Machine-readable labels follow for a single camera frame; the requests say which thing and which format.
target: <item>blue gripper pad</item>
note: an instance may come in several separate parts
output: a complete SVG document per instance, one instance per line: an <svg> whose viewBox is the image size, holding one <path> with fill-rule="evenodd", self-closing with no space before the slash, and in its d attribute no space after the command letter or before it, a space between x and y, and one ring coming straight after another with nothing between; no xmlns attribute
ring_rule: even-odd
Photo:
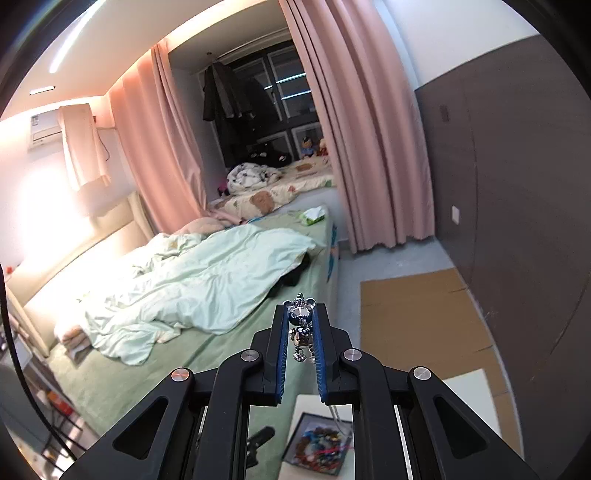
<svg viewBox="0 0 591 480"><path fill-rule="evenodd" d="M285 390L285 368L287 366L287 341L289 339L289 320L287 320L287 309L283 309L283 320L281 322L281 340L277 353L277 381L275 383L275 399L281 403Z"/></svg>
<svg viewBox="0 0 591 480"><path fill-rule="evenodd" d="M314 342L314 357L316 362L316 381L318 382L318 393L320 401L326 402L326 359L324 358L324 347L322 344L322 335L320 334L320 322L318 320L317 309L312 312L312 328Z"/></svg>

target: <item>white towel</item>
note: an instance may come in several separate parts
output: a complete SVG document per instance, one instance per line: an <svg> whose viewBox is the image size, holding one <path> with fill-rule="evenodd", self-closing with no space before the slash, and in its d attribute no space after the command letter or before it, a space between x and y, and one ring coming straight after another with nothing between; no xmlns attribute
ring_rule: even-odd
<svg viewBox="0 0 591 480"><path fill-rule="evenodd" d="M75 191L101 179L107 186L107 152L100 142L88 103L61 106L57 115L61 127L70 185Z"/></svg>
<svg viewBox="0 0 591 480"><path fill-rule="evenodd" d="M86 336L80 324L76 320L72 320L72 318L69 315L65 315L61 321L56 323L53 333L57 340L65 347L66 355L73 362L78 362L86 355L82 352L90 349L91 344L90 339Z"/></svg>

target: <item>white wall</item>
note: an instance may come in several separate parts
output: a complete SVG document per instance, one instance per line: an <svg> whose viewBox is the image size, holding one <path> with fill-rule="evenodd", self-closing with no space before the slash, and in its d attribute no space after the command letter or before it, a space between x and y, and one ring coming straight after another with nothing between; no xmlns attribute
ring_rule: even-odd
<svg viewBox="0 0 591 480"><path fill-rule="evenodd" d="M91 108L100 115L94 102ZM16 267L52 231L67 231L135 190L116 130L99 130L111 154L111 185L91 183L76 193L68 182L61 141L27 151L30 117L29 111L0 122L0 262L5 269Z"/></svg>
<svg viewBox="0 0 591 480"><path fill-rule="evenodd" d="M410 74L409 81L415 89L462 63L537 34L503 0L374 1L399 51L408 51L416 76ZM385 18L388 12L400 35ZM408 73L403 51L401 58Z"/></svg>
<svg viewBox="0 0 591 480"><path fill-rule="evenodd" d="M189 119L197 146L203 159L203 182L207 190L207 199L219 198L217 187L226 178L226 167L222 151L217 143L213 122L203 120L203 92L197 75L191 75L182 69L172 69L178 94Z"/></svg>

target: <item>black cable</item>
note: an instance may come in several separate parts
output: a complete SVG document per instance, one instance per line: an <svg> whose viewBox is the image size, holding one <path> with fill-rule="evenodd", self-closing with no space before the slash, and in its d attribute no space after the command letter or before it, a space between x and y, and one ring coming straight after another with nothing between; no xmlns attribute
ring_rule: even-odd
<svg viewBox="0 0 591 480"><path fill-rule="evenodd" d="M45 425L46 429L49 430L49 433L51 433L51 436L53 436L57 440L57 443L60 444L60 446L67 452L67 454L72 458L72 460L76 461L76 455L74 455L74 453L66 445L66 442L64 442L64 440L58 435L58 433L53 428L49 420L47 420L47 418L39 408L39 405L37 405L37 402L35 401L35 398L33 397L31 390L29 390L27 381L25 380L25 375L22 373L21 364L18 361L17 347L14 345L14 338L12 337L12 329L10 325L10 320L8 318L8 302L6 298L4 276L2 276L2 282L0 282L0 284L2 285L2 288L0 288L0 313L2 315L2 324L4 326L4 334L6 335L6 343L8 344L8 350L10 351L10 358L12 359L12 364L14 365L14 369L17 372L18 381L20 382L21 387L25 392L25 395L29 399L31 407L33 407L33 410L35 410L35 413L37 413L37 416L43 422L43 425Z"/></svg>
<svg viewBox="0 0 591 480"><path fill-rule="evenodd" d="M107 152L107 159L105 160L105 162L109 161L110 157L111 157L111 152L109 151L109 149L105 146L105 142L103 142L103 139L100 137L99 133L97 132L96 135L99 137L99 141L100 143L103 145L103 148L106 150Z"/></svg>

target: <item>green bed sheet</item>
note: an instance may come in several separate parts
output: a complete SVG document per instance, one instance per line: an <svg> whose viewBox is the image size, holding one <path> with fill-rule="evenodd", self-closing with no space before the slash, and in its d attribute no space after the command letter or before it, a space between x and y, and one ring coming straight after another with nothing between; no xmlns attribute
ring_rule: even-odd
<svg viewBox="0 0 591 480"><path fill-rule="evenodd" d="M92 350L75 366L61 345L52 349L48 363L64 393L73 402L87 424L99 435L109 430L127 411L177 367L194 372L216 368L227 357L249 347L255 332L269 328L275 306L292 300L298 292L318 302L327 301L327 271L332 221L325 220L304 226L300 212L268 216L256 222L262 228L287 227L325 244L302 274L295 287L282 287L274 299L262 302L236 328L224 335L211 335L196 328L185 330L179 337L156 344L143 365L129 366ZM275 429L275 437L258 454L259 465L248 469L248 478L274 479L279 473L281 457L299 394L315 392L316 373L308 362L298 364L292 359L290 343L285 393L279 407L251 407L249 431L254 433L266 425Z"/></svg>

